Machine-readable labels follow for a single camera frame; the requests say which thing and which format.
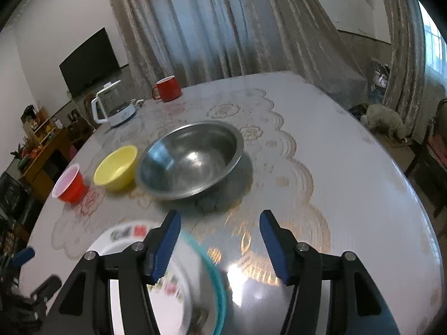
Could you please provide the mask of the red mug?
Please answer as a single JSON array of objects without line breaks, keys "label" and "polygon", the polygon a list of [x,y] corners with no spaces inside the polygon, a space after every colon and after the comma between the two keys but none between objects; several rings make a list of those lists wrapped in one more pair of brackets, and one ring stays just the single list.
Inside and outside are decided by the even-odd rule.
[{"label": "red mug", "polygon": [[154,100],[168,102],[181,96],[180,84],[175,76],[168,76],[157,81],[151,90],[151,96]]}]

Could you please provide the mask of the wooden shelf with items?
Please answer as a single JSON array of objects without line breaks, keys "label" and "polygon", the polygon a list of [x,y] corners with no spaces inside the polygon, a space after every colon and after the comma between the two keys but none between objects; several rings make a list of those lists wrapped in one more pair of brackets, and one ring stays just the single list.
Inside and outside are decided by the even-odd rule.
[{"label": "wooden shelf with items", "polygon": [[45,146],[59,131],[44,107],[37,109],[32,104],[26,106],[20,120],[28,141],[35,146]]}]

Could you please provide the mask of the yellow plastic bowl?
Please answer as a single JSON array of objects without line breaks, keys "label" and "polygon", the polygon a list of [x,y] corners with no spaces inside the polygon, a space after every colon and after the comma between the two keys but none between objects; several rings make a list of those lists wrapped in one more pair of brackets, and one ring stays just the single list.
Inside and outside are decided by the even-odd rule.
[{"label": "yellow plastic bowl", "polygon": [[122,191],[134,180],[138,147],[126,145],[118,148],[100,162],[93,183],[107,191]]}]

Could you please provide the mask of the white fluffy dog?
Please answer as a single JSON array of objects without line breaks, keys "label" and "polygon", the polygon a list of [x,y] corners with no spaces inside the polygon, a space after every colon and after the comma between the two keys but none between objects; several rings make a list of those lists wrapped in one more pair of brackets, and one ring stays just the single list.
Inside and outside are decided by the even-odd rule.
[{"label": "white fluffy dog", "polygon": [[407,140],[408,130],[396,111],[382,104],[371,104],[360,118],[363,126],[373,131],[385,131],[390,139]]}]

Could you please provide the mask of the stainless steel bowl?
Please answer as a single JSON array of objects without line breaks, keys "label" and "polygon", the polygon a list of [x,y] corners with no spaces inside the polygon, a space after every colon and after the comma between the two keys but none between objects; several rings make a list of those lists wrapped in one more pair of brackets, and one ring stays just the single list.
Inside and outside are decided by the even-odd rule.
[{"label": "stainless steel bowl", "polygon": [[181,200],[224,180],[239,163],[244,140],[221,121],[191,123],[155,140],[140,155],[135,183],[157,200]]}]

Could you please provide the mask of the white glass electric kettle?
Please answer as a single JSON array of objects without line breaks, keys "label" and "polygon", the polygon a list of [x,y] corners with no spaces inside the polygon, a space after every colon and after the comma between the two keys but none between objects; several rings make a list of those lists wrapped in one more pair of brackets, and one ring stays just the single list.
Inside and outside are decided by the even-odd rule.
[{"label": "white glass electric kettle", "polygon": [[119,85],[120,80],[106,83],[91,100],[92,117],[97,124],[108,123],[113,128],[135,116],[133,103],[120,93]]}]

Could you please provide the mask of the wooden side cabinet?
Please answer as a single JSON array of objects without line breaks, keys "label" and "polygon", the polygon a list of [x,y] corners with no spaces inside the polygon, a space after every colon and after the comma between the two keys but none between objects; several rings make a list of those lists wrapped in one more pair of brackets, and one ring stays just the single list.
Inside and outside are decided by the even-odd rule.
[{"label": "wooden side cabinet", "polygon": [[31,191],[33,197],[44,203],[72,160],[72,148],[67,129],[59,130],[28,165],[19,182]]}]

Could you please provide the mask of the white floral enamel plate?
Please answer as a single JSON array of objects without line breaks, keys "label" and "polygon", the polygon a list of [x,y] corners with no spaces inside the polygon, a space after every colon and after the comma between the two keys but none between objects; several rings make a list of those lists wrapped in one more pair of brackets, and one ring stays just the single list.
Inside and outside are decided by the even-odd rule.
[{"label": "white floral enamel plate", "polygon": [[182,233],[165,275],[148,286],[161,334],[221,334],[227,300],[220,271],[192,236]]}]

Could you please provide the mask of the white patterned ceramic plate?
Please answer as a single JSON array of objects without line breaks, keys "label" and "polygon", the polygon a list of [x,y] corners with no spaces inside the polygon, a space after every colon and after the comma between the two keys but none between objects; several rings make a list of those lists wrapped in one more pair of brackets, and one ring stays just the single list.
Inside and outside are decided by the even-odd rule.
[{"label": "white patterned ceramic plate", "polygon": [[135,242],[143,242],[149,231],[160,224],[147,220],[121,223],[103,232],[87,251],[95,251],[100,256],[120,253]]}]

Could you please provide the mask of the beige patterned curtain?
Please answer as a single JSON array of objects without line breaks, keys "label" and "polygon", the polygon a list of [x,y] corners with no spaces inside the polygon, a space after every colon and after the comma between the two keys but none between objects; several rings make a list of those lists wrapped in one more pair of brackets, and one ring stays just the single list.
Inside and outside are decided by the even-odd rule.
[{"label": "beige patterned curtain", "polygon": [[343,107],[367,77],[318,0],[109,0],[135,84],[291,71]]}]

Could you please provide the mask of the black wall television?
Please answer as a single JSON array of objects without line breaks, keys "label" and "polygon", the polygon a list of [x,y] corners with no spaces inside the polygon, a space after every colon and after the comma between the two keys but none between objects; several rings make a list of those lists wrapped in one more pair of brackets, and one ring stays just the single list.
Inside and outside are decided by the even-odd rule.
[{"label": "black wall television", "polygon": [[120,65],[106,29],[101,28],[85,40],[60,63],[59,69],[72,97],[118,71]]}]

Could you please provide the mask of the red plastic bowl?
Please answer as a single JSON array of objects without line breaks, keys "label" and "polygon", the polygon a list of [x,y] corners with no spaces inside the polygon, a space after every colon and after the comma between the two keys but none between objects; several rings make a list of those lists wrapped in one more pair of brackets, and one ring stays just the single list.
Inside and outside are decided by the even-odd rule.
[{"label": "red plastic bowl", "polygon": [[76,204],[81,201],[86,192],[80,165],[69,166],[55,183],[51,196],[62,202]]}]

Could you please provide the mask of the side window curtain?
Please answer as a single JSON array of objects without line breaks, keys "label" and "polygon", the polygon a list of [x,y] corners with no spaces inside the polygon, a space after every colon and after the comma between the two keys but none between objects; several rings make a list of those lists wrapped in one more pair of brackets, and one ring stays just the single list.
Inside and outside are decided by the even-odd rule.
[{"label": "side window curtain", "polygon": [[425,83],[426,45],[417,0],[383,0],[391,38],[389,82],[383,103],[402,118],[415,136]]}]

